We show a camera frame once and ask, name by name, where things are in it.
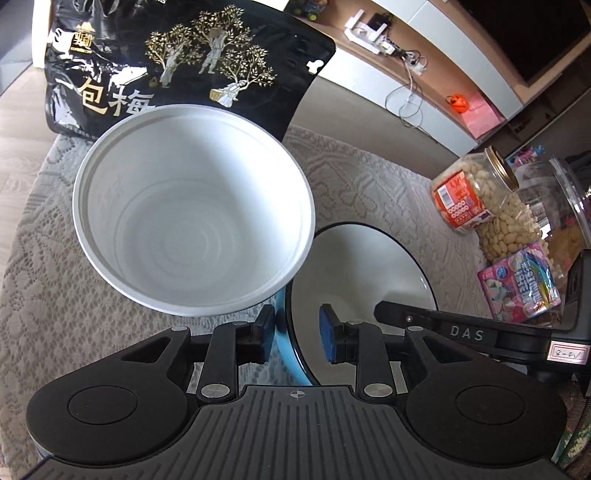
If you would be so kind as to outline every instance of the round black pad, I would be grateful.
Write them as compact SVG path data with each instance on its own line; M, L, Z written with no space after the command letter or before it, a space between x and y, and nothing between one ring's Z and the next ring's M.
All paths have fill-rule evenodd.
M511 390L481 385L460 393L456 407L467 419L487 425L503 425L521 417L525 403Z
M189 415L185 392L165 373L157 363L107 357L60 377L29 402L29 433L56 458L82 465L149 455L172 441Z
M78 392L70 400L70 414L90 425L107 425L129 417L138 406L138 397L121 387L103 385Z
M472 465L550 457L566 424L556 393L486 358L440 364L408 394L405 413L426 444Z

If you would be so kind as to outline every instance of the black gripper base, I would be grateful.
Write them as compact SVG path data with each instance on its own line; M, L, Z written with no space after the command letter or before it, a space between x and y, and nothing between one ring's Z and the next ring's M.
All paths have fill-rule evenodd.
M236 401L203 407L162 452L117 467L48 459L28 480L567 480L549 460L480 468L418 442L390 406L348 387L248 386Z

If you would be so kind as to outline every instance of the jar label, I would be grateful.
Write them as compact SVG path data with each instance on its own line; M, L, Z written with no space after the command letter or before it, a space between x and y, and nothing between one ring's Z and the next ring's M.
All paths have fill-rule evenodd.
M494 218L463 171L457 172L441 184L436 190L435 201L447 223L463 232Z

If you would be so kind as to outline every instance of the tv screen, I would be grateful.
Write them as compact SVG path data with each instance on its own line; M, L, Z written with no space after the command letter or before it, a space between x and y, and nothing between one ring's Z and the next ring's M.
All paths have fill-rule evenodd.
M459 0L533 83L591 26L579 0Z

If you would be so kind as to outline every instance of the white bowl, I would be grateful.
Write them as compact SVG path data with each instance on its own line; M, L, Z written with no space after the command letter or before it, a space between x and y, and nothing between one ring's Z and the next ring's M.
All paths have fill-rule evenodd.
M168 105L105 132L76 177L73 216L97 272L183 316L251 307L302 265L310 186L289 152L240 116Z
M375 320L374 308L382 300L437 310L421 267L391 236L359 223L337 223L316 233L306 261L287 287L287 335L280 332L277 338L290 372L302 383L354 385L353 365L326 360L320 306L330 303L341 322L362 320L384 333L403 335L403 329Z

